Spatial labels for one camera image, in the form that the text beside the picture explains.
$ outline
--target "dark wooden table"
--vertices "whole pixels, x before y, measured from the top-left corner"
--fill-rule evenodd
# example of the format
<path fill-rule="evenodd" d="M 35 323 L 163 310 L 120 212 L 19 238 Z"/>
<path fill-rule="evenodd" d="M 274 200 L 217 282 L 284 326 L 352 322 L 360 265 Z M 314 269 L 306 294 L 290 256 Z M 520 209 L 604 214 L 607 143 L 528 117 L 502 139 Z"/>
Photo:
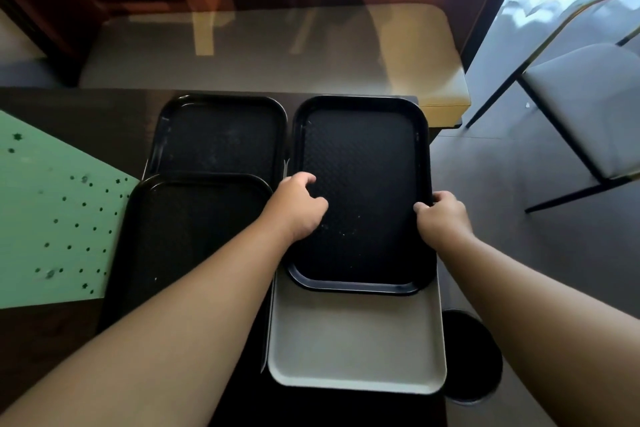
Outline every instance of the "dark wooden table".
<path fill-rule="evenodd" d="M 141 178 L 157 116 L 184 91 L 0 89 L 0 109 L 101 161 Z M 268 94 L 289 116 L 311 94 Z M 433 140 L 439 128 L 430 128 Z M 0 310 L 0 412 L 95 334 L 102 300 Z M 432 396 L 283 387 L 265 370 L 239 371 L 212 424 L 270 419 L 286 423 L 415 421 L 446 425 Z"/>

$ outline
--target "tray rim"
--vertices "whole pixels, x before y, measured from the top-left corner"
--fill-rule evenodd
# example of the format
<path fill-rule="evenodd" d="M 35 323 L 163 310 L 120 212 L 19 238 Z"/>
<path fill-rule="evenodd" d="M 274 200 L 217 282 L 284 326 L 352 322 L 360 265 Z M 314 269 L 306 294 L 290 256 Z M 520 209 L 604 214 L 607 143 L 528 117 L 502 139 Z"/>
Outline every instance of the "tray rim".
<path fill-rule="evenodd" d="M 100 334 L 109 326 L 115 324 L 121 318 L 115 318 L 111 311 L 111 302 L 117 298 L 121 287 L 121 278 L 126 271 L 125 262 L 128 257 L 127 251 L 134 240 L 133 230 L 137 229 L 137 216 L 140 213 L 142 198 L 145 193 L 150 192 L 162 185 L 216 185 L 219 183 L 229 184 L 234 182 L 251 183 L 260 192 L 264 193 L 265 203 L 273 195 L 269 185 L 258 176 L 252 174 L 234 174 L 230 172 L 166 172 L 164 174 L 154 174 L 145 180 L 141 180 L 131 191 L 129 202 L 122 218 L 122 226 L 118 234 L 115 253 L 111 261 L 111 272 L 104 291 L 104 299 L 96 334 Z"/>
<path fill-rule="evenodd" d="M 431 157 L 429 155 L 429 124 L 426 116 L 420 110 L 420 107 L 412 101 L 401 98 L 398 96 L 347 96 L 347 95 L 332 95 L 323 94 L 317 95 L 305 100 L 293 117 L 292 120 L 292 152 L 291 159 L 288 164 L 287 172 L 289 175 L 295 174 L 301 171 L 302 158 L 304 155 L 304 140 L 303 140 L 303 125 L 301 122 L 307 118 L 307 116 L 316 110 L 318 101 L 321 103 L 331 99 L 332 101 L 343 101 L 349 108 L 336 108 L 344 110 L 362 110 L 362 111 L 388 111 L 391 110 L 383 108 L 384 104 L 390 104 L 395 102 L 396 104 L 404 105 L 404 111 L 406 111 L 414 124 L 416 130 L 416 138 L 419 142 L 416 142 L 416 148 L 424 145 L 422 159 L 424 159 L 424 167 L 426 169 L 419 169 L 422 181 L 419 188 L 423 189 L 423 202 L 428 205 L 433 204 L 433 189 L 431 188 Z M 416 161 L 422 160 L 420 156 L 416 156 Z M 430 278 L 424 280 L 413 281 L 407 284 L 371 284 L 366 282 L 338 282 L 331 280 L 314 280 L 305 277 L 296 267 L 289 252 L 285 254 L 286 270 L 295 284 L 298 284 L 304 289 L 310 291 L 320 292 L 344 292 L 344 293 L 359 293 L 359 294 L 380 294 L 380 295 L 395 295 L 395 296 L 410 296 L 416 294 L 425 287 L 427 287 L 432 280 L 436 279 L 436 260 L 434 260 L 434 274 Z"/>
<path fill-rule="evenodd" d="M 142 174 L 142 180 L 147 180 L 156 174 L 159 174 L 160 160 L 162 159 L 163 146 L 162 135 L 168 126 L 168 122 L 176 112 L 179 112 L 185 107 L 191 105 L 212 105 L 220 104 L 225 100 L 236 100 L 234 105 L 241 105 L 242 101 L 245 104 L 251 106 L 264 106 L 270 107 L 274 110 L 281 122 L 278 124 L 279 129 L 276 135 L 275 154 L 273 156 L 273 163 L 271 164 L 271 181 L 268 183 L 271 190 L 275 191 L 278 184 L 282 180 L 281 176 L 284 169 L 284 151 L 287 140 L 287 112 L 284 107 L 276 99 L 269 96 L 259 95 L 234 95 L 234 94 L 211 94 L 203 92 L 188 92 L 187 94 L 181 94 L 170 99 L 160 110 L 158 114 L 156 128 L 154 129 L 154 138 L 151 142 L 151 151 L 145 164 L 145 170 Z M 189 174 L 199 174 L 198 171 L 174 171 L 174 172 L 162 172 L 163 175 L 168 173 L 185 172 Z M 231 174 L 231 172 L 206 172 L 216 174 Z"/>

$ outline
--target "person's right hand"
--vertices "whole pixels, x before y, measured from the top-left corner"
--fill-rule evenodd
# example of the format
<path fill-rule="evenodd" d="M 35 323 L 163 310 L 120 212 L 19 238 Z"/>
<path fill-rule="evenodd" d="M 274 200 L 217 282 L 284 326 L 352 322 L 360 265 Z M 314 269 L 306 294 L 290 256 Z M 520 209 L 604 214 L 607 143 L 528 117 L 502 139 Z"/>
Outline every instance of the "person's right hand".
<path fill-rule="evenodd" d="M 260 220 L 282 233 L 289 244 L 309 236 L 320 224 L 329 203 L 324 197 L 311 197 L 307 184 L 316 182 L 309 172 L 285 177 L 264 207 Z"/>
<path fill-rule="evenodd" d="M 436 191 L 433 198 L 436 201 L 433 206 L 413 205 L 418 231 L 427 245 L 440 252 L 459 238 L 474 235 L 464 203 L 449 191 Z"/>

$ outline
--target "forearm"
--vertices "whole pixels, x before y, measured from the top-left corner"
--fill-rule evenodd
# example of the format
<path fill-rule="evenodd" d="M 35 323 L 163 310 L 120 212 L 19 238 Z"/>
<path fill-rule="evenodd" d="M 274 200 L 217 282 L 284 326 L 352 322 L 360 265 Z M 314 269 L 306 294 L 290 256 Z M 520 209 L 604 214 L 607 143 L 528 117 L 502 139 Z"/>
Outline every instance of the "forearm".
<path fill-rule="evenodd" d="M 640 425 L 640 321 L 473 236 L 438 252 L 556 423 Z"/>
<path fill-rule="evenodd" d="M 258 220 L 72 355 L 0 425 L 206 425 L 288 245 Z"/>

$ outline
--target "person's left hand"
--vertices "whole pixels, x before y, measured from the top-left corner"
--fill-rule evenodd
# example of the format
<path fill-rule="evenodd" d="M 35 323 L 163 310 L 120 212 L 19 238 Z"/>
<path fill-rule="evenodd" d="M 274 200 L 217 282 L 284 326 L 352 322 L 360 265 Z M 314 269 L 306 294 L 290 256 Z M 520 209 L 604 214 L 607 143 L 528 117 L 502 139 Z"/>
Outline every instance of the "person's left hand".
<path fill-rule="evenodd" d="M 291 243 L 308 237 L 320 225 L 329 203 L 324 197 L 311 197 L 307 184 L 316 177 L 298 172 L 285 177 L 264 207 L 260 220 L 281 230 Z"/>

